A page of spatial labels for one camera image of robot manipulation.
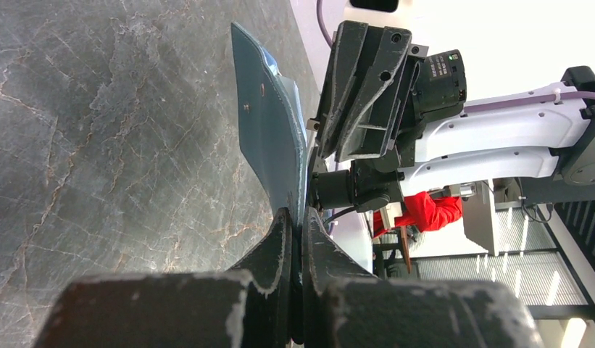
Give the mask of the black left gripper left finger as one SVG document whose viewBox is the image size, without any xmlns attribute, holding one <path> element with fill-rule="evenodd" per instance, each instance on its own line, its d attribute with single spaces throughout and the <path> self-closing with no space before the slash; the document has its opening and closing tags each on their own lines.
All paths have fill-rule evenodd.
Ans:
<svg viewBox="0 0 595 348">
<path fill-rule="evenodd" d="M 106 274 L 59 296 L 36 347 L 284 347 L 289 338 L 291 218 L 223 272 Z"/>
</svg>

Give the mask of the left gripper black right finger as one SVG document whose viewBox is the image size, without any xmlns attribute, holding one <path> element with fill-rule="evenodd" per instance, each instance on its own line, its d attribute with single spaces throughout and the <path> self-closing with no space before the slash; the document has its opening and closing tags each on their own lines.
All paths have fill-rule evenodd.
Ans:
<svg viewBox="0 0 595 348">
<path fill-rule="evenodd" d="M 379 279 L 329 238 L 314 209 L 301 250 L 306 347 L 533 344 L 533 319 L 504 285 Z"/>
</svg>

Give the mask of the blue card holder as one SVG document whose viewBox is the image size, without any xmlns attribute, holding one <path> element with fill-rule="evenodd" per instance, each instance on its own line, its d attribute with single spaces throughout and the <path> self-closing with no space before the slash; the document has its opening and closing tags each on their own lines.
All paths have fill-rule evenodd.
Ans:
<svg viewBox="0 0 595 348">
<path fill-rule="evenodd" d="M 288 209 L 293 226 L 298 228 L 306 209 L 308 160 L 299 89 L 242 25 L 231 23 L 230 34 L 241 153 L 272 210 Z"/>
</svg>

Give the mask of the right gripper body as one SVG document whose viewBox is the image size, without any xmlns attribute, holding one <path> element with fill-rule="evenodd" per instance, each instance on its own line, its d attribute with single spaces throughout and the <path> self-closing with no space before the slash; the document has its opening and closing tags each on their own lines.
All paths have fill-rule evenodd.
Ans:
<svg viewBox="0 0 595 348">
<path fill-rule="evenodd" d="M 467 97 L 465 66 L 458 50 L 420 58 L 409 54 L 398 92 L 397 117 L 386 153 L 375 159 L 347 160 L 348 170 L 316 172 L 309 185 L 309 205 L 320 210 L 352 207 L 378 210 L 403 195 L 401 161 L 413 165 L 414 142 L 428 121 L 458 114 Z"/>
</svg>

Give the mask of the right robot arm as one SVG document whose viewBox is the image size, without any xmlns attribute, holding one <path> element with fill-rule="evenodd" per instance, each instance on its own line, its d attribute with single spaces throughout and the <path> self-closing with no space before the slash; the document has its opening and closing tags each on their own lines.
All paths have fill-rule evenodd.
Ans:
<svg viewBox="0 0 595 348">
<path fill-rule="evenodd" d="M 344 21 L 331 47 L 314 120 L 320 159 L 349 162 L 315 173 L 309 205 L 358 212 L 423 191 L 498 178 L 535 183 L 529 200 L 594 199 L 595 74 L 566 69 L 559 82 L 467 100 L 462 55 L 430 55 L 410 31 Z"/>
</svg>

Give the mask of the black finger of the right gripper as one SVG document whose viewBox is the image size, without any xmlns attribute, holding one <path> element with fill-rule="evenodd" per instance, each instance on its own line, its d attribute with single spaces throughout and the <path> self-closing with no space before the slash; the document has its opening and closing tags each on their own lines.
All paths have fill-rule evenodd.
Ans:
<svg viewBox="0 0 595 348">
<path fill-rule="evenodd" d="M 369 120 L 370 108 L 356 102 L 363 81 L 357 67 L 367 30 L 368 24 L 355 21 L 344 21 L 338 27 L 317 113 L 316 140 L 323 158 L 332 153 L 338 160 L 368 158 L 367 130 L 362 126 Z"/>
<path fill-rule="evenodd" d="M 386 153 L 411 43 L 410 30 L 365 27 L 355 70 L 356 81 L 338 125 L 337 161 L 375 159 Z"/>
</svg>

